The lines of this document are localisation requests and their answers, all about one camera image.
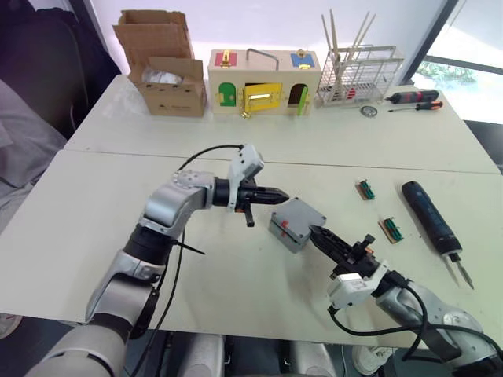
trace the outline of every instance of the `yellow door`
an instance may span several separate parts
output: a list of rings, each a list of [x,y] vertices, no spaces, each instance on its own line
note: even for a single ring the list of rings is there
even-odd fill
[[[244,111],[260,112],[277,108],[281,100],[281,83],[246,85],[244,87]]]

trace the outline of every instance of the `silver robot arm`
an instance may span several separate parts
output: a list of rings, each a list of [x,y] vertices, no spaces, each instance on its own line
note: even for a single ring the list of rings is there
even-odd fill
[[[228,179],[211,173],[177,171],[149,198],[126,246],[119,250],[86,311],[87,323],[67,333],[28,377],[119,377],[127,340],[143,335],[156,308],[156,282],[171,249],[195,210],[212,206],[244,212],[253,226],[251,204],[279,204],[288,195],[258,187],[254,176],[263,161],[245,145],[231,162]]]
[[[378,262],[367,248],[373,242],[372,236],[367,235],[363,242],[350,246],[328,229],[312,227],[310,238],[318,249],[337,263],[330,276],[333,282],[329,287],[329,313],[344,331],[362,335],[345,328],[336,319],[336,312],[372,296],[376,304],[397,323],[418,332],[423,315],[412,290],[428,313],[428,326],[422,340],[451,368],[453,376],[503,375],[501,350],[483,334],[476,334],[482,333],[480,323],[466,311],[446,304],[427,288],[391,271],[385,261]],[[446,326],[457,326],[459,329]]]

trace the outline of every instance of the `black cable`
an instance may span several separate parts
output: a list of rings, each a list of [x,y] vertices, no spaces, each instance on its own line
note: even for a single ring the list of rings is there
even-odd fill
[[[166,335],[164,336],[163,348],[159,355],[159,362],[157,363],[156,374],[154,375],[154,377],[160,377],[161,369],[163,368],[164,365],[164,354],[166,353],[167,343],[170,338],[170,333],[167,331],[165,332]]]
[[[237,149],[242,149],[244,146],[243,145],[235,145],[235,144],[224,144],[224,145],[216,145],[214,147],[206,148],[203,151],[200,151],[196,153],[195,155],[190,156],[179,168],[178,170],[183,170],[187,165],[189,165],[193,160],[195,160],[197,157],[203,155],[206,152],[214,151],[215,149],[221,149],[221,148],[237,148]],[[176,291],[176,286],[178,283],[178,276],[180,275],[180,267],[182,265],[182,254],[183,254],[183,244],[185,243],[185,229],[183,229],[182,233],[182,244],[180,245],[180,255],[178,257],[178,264],[176,266],[176,272],[174,274],[174,281],[173,281],[173,287],[171,288],[171,293],[170,293],[170,298],[167,301],[166,307],[164,308],[163,313],[160,316],[159,321],[157,322],[156,327],[154,328],[152,334],[150,335],[150,339],[147,342],[147,345],[143,349],[143,353],[141,353],[140,359],[138,360],[138,363],[136,364],[136,367],[134,367],[133,372],[130,374],[130,377],[136,377],[138,372],[141,369],[141,366],[145,362],[145,359],[147,355],[149,354],[150,350],[152,349],[152,344],[153,344],[153,339],[156,333],[160,329],[160,325],[163,323],[164,318],[167,315],[168,310],[171,307],[171,303],[173,302],[173,297],[174,293]],[[157,284],[157,289],[160,289],[163,285],[164,282],[164,277],[166,276],[167,268],[164,270],[163,275],[160,277],[159,283]]]
[[[405,289],[410,292],[412,296],[417,300],[419,306],[421,307],[422,319],[421,319],[421,327],[417,332],[417,336],[414,339],[414,343],[410,346],[407,352],[403,355],[402,361],[407,361],[414,352],[416,352],[419,343],[421,343],[421,339],[423,338],[424,333],[426,332],[426,327],[428,326],[428,311],[426,310],[426,305],[423,302],[423,299],[417,294],[415,290],[413,290],[410,286],[406,286]]]
[[[379,336],[404,331],[417,331],[420,329],[420,325],[412,325],[412,326],[400,326],[398,328],[385,328],[383,330],[376,330],[376,331],[355,331],[351,330],[350,328],[347,328],[346,326],[341,324],[339,320],[337,320],[336,313],[338,311],[339,311],[338,309],[333,309],[332,307],[330,307],[329,309],[329,314],[333,322],[337,325],[338,328],[354,336]],[[501,350],[501,347],[496,343],[496,341],[494,341],[494,339],[492,339],[489,335],[484,334],[483,332],[472,330],[471,328],[463,328],[462,326],[453,326],[451,324],[428,324],[428,328],[433,330],[461,331],[472,335],[476,335],[481,339],[485,340],[486,342],[488,342],[489,344],[491,344],[492,347],[494,347],[494,349],[496,350],[497,355],[503,358],[503,351]]]
[[[244,145],[237,145],[237,144],[222,144],[222,145],[216,145],[215,147],[210,147],[206,148],[201,152],[196,153],[195,155],[190,156],[179,168],[178,170],[183,170],[187,165],[189,165],[193,160],[195,160],[197,157],[203,155],[206,152],[214,151],[215,149],[222,149],[222,148],[238,148],[242,149]]]
[[[185,242],[185,230],[183,230],[183,233],[182,233],[182,243],[184,243],[184,242]],[[180,266],[182,265],[182,253],[183,253],[183,246],[180,246],[180,255],[178,257],[178,264],[176,266],[176,273],[174,274],[174,281],[173,281],[173,287],[171,288],[170,298],[169,298],[169,300],[167,300],[166,307],[164,308],[164,311],[161,314],[160,319],[157,322],[156,327],[154,328],[152,334],[150,335],[150,339],[147,342],[147,345],[145,346],[145,348],[143,349],[143,353],[141,354],[140,359],[138,360],[138,363],[136,364],[136,367],[134,367],[134,370],[131,373],[131,377],[135,377],[136,374],[140,371],[141,366],[143,365],[143,362],[145,361],[145,358],[147,357],[150,350],[152,349],[154,336],[159,331],[160,325],[163,323],[164,318],[166,318],[167,311],[171,307],[171,303],[173,302],[174,293],[176,292],[178,277],[180,275]]]

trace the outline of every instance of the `open cardboard box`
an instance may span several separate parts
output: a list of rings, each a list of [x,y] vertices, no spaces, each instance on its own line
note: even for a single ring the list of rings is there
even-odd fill
[[[147,57],[194,58],[185,14],[165,10],[123,10],[113,25],[132,69]]]
[[[194,60],[185,14],[123,10],[114,31],[131,68],[130,80],[154,115],[203,116],[203,62]],[[181,85],[143,82],[147,66],[183,77]]]
[[[129,74],[130,80],[145,98],[154,115],[203,116],[206,90],[203,80],[203,62],[176,57],[149,57],[148,66],[183,77],[180,85],[143,82],[145,64],[137,64]]]

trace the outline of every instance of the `dish rack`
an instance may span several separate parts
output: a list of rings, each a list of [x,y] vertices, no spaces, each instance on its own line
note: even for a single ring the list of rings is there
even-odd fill
[[[359,46],[329,51],[318,95],[324,106],[380,101],[403,58],[396,46]]]

